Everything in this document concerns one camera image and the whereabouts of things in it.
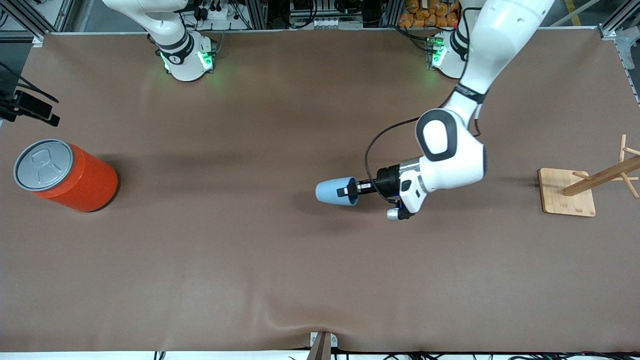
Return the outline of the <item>light blue plastic cup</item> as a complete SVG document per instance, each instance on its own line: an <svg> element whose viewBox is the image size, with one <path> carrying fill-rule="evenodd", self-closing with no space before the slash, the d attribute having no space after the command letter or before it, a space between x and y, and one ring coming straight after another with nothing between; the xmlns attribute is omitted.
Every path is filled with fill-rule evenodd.
<svg viewBox="0 0 640 360"><path fill-rule="evenodd" d="M338 189L346 187L350 183L357 182L354 177L332 178L318 183L315 187L315 197L318 201L341 207L354 207L359 196L338 197Z"/></svg>

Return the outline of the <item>brown table mat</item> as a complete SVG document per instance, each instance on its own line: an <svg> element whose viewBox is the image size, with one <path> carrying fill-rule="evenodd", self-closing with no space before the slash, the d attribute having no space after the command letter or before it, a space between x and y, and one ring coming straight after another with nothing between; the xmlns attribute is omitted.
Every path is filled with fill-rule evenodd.
<svg viewBox="0 0 640 360"><path fill-rule="evenodd" d="M437 107L454 80L394 30L228 33L183 83L145 35L48 35L23 75L58 127L0 126L0 352L294 349L640 352L640 200L611 182L596 216L542 212L542 167L596 173L640 106L615 44L541 29L487 94L486 177L389 221L363 179L382 129ZM20 153L74 144L118 174L78 212L19 187Z"/></svg>

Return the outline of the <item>orange can with silver lid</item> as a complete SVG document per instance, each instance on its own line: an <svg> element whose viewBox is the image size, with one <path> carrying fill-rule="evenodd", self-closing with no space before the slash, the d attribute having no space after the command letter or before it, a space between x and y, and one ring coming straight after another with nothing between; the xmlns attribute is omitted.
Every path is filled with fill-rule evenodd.
<svg viewBox="0 0 640 360"><path fill-rule="evenodd" d="M110 164L77 145L53 138L25 148L14 162L13 178L37 198L82 213L105 207L120 184Z"/></svg>

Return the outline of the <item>wooden mug tree stand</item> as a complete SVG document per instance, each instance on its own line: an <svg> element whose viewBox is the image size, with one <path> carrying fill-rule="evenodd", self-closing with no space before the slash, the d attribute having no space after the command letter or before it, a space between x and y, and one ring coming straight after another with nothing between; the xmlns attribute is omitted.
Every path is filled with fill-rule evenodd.
<svg viewBox="0 0 640 360"><path fill-rule="evenodd" d="M622 134L617 163L595 174L582 170L540 168L537 171L541 207L545 214L592 218L596 215L593 189L611 182L623 183L634 199L640 192L633 182L640 176L640 149L627 145L627 135Z"/></svg>

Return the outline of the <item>white connector strip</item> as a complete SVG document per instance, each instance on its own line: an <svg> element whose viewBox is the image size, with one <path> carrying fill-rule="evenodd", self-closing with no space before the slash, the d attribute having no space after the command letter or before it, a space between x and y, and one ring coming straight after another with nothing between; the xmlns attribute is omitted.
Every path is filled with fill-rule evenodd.
<svg viewBox="0 0 640 360"><path fill-rule="evenodd" d="M312 24L314 30L343 30L351 25L350 21L338 17L316 18Z"/></svg>

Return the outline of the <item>orange brown lumpy objects heap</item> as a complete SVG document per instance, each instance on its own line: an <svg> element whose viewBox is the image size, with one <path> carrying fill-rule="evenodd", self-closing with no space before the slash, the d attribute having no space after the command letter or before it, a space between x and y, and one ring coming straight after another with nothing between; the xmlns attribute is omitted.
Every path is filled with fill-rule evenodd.
<svg viewBox="0 0 640 360"><path fill-rule="evenodd" d="M459 0L404 0L400 28L456 28L462 14Z"/></svg>

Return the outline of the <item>white power strip black plugs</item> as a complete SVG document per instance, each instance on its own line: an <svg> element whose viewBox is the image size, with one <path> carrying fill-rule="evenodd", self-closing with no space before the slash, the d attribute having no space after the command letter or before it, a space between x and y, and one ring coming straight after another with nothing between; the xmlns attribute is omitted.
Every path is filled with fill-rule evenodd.
<svg viewBox="0 0 640 360"><path fill-rule="evenodd" d="M227 21L240 16L230 0L191 0L196 21Z"/></svg>

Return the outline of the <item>aluminium frame profile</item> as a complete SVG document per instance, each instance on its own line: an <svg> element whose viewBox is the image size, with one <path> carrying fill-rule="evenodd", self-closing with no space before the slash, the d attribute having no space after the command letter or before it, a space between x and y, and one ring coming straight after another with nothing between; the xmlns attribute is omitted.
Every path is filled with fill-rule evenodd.
<svg viewBox="0 0 640 360"><path fill-rule="evenodd" d="M0 0L0 43L40 46L46 34L64 32L82 0Z"/></svg>
<svg viewBox="0 0 640 360"><path fill-rule="evenodd" d="M603 23L598 25L600 37L605 41L615 38L616 30L620 29L624 22L640 11L640 0L622 0Z"/></svg>

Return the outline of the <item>metal clamp bracket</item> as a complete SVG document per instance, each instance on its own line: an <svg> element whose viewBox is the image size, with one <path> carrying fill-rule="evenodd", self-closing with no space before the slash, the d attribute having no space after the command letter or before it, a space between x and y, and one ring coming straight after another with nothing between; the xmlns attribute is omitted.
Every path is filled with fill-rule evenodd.
<svg viewBox="0 0 640 360"><path fill-rule="evenodd" d="M331 332L311 332L310 350L306 360L335 360L333 350L339 345L338 336Z"/></svg>

